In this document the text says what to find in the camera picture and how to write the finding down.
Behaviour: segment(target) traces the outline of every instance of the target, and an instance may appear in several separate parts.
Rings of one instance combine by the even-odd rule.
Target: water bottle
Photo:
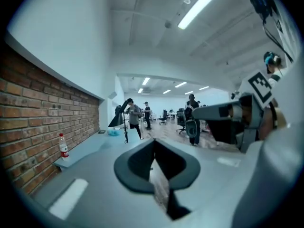
[[[63,136],[63,133],[59,134],[59,148],[60,148],[62,159],[64,161],[67,161],[69,155],[68,155],[67,144],[66,144],[65,138]]]

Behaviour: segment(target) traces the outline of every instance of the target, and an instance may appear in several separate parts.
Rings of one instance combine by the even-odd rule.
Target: tripod
[[[125,136],[125,141],[124,141],[124,143],[128,143],[129,140],[128,140],[127,126],[125,125],[125,118],[123,118],[123,123],[124,123],[123,130],[124,130],[124,136]]]

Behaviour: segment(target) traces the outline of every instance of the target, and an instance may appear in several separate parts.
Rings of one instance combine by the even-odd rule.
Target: floor
[[[186,131],[183,131],[179,134],[176,132],[177,129],[181,129],[181,126],[178,126],[176,120],[168,120],[168,124],[161,124],[159,125],[159,120],[151,122],[151,130],[146,130],[145,127],[147,126],[146,123],[140,123],[140,129],[142,132],[142,137],[144,139],[147,138],[170,138],[177,142],[181,142],[184,144],[189,145],[190,148],[207,148],[207,149],[214,149],[222,150],[222,151],[229,151],[229,152],[239,152],[239,150],[230,144],[226,144],[223,142],[218,143],[215,139],[208,133],[200,133],[199,145],[198,147],[194,147],[190,145],[189,137],[186,134]],[[162,170],[160,169],[159,165],[157,164],[156,160],[151,165],[150,171],[150,182],[155,187],[155,200],[160,205],[160,207],[166,211],[168,199],[169,199],[169,183]]]
[[[159,125],[160,120],[151,122],[152,130],[146,130],[146,123],[140,123],[140,129],[142,132],[143,138],[170,138],[180,143],[185,143],[190,145],[189,137],[186,134],[186,131],[183,131],[179,134],[177,129],[181,129],[181,126],[177,125],[176,120],[167,120],[168,124]],[[224,150],[229,152],[239,152],[239,150],[231,144],[226,144],[223,142],[216,143],[215,139],[208,133],[200,133],[199,139],[199,148],[214,149],[214,150]]]

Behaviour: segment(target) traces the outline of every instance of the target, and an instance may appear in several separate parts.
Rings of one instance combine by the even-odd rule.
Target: white wall
[[[208,88],[194,94],[195,100],[201,105],[216,105],[230,101],[229,92],[220,89]]]
[[[134,103],[140,108],[144,109],[144,102],[149,102],[149,106],[153,114],[159,117],[162,115],[163,110],[177,111],[179,108],[184,108],[186,100],[184,97],[169,97],[169,96],[150,96],[141,94],[125,94],[125,99],[132,98]]]
[[[8,32],[41,62],[35,62],[38,67],[105,98],[103,80],[112,50],[109,23],[107,0],[26,0]]]
[[[116,96],[113,98],[113,104],[114,105],[123,105],[125,99],[124,99],[124,90],[122,88],[120,79],[118,76],[115,76],[115,92]]]
[[[107,130],[108,125],[112,121],[112,109],[113,102],[111,99],[106,98],[98,108],[99,111],[99,128],[101,130]]]
[[[229,93],[219,89],[206,89],[201,92],[194,93],[195,100],[200,101],[205,105],[216,105],[229,101]],[[125,94],[125,99],[132,98],[134,103],[140,108],[145,108],[144,102],[149,102],[149,106],[154,114],[162,115],[163,110],[177,111],[179,108],[184,108],[189,100],[189,95],[184,97],[170,97],[169,95],[142,95],[142,94]]]
[[[203,60],[148,47],[114,47],[111,69],[122,76],[150,76],[235,90],[231,80]]]

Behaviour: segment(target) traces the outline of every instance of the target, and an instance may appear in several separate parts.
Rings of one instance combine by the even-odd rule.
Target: red label
[[[68,157],[68,151],[67,151],[67,152],[61,152],[61,156],[62,156],[63,158]]]

